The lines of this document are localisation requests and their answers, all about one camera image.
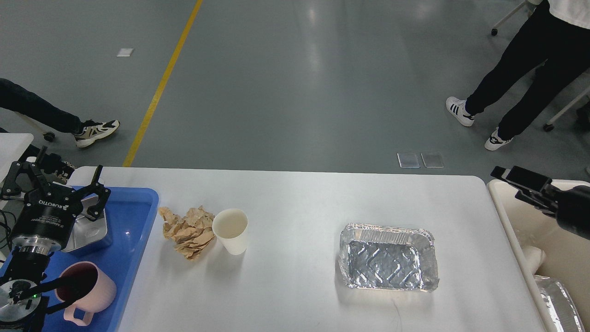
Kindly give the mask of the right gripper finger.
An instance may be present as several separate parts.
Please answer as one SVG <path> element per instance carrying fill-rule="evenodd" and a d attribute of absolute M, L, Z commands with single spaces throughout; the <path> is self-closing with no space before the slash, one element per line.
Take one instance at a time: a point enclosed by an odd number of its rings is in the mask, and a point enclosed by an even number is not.
<path fill-rule="evenodd" d="M 515 198 L 534 206 L 537 210 L 549 217 L 556 217 L 558 202 L 556 194 L 560 191 L 552 185 L 552 179 L 542 174 L 520 166 L 510 169 L 495 166 L 491 176 L 516 188 L 518 192 Z"/>

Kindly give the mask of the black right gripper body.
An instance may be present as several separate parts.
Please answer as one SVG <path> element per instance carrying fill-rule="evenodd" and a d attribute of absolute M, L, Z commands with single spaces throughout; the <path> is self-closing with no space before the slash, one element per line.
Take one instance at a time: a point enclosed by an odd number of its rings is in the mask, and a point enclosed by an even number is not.
<path fill-rule="evenodd" d="M 590 239 L 590 188 L 578 185 L 561 190 L 550 185 L 544 190 L 550 201 L 548 216 L 574 235 Z"/>

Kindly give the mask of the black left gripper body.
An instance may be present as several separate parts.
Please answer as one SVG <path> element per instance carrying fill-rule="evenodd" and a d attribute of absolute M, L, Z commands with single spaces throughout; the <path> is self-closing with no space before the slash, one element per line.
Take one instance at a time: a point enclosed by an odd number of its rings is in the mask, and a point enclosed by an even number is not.
<path fill-rule="evenodd" d="M 74 192 L 48 197 L 39 191 L 24 195 L 24 206 L 10 234 L 16 247 L 40 247 L 45 252 L 64 249 L 77 216 L 82 212 L 82 197 Z"/>

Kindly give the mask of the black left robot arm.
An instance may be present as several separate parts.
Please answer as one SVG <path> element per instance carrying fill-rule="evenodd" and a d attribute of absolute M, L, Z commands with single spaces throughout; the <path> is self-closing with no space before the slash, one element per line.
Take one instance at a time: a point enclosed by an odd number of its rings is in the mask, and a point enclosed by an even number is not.
<path fill-rule="evenodd" d="M 102 165 L 91 182 L 72 189 L 49 183 L 39 168 L 46 156 L 43 146 L 34 161 L 11 164 L 1 189 L 2 200 L 23 199 L 24 207 L 7 237 L 11 259 L 1 277 L 1 330 L 40 332 L 46 315 L 82 298 L 82 278 L 58 277 L 46 281 L 54 252 L 68 244 L 76 218 L 99 218 L 111 191 L 100 183 Z"/>

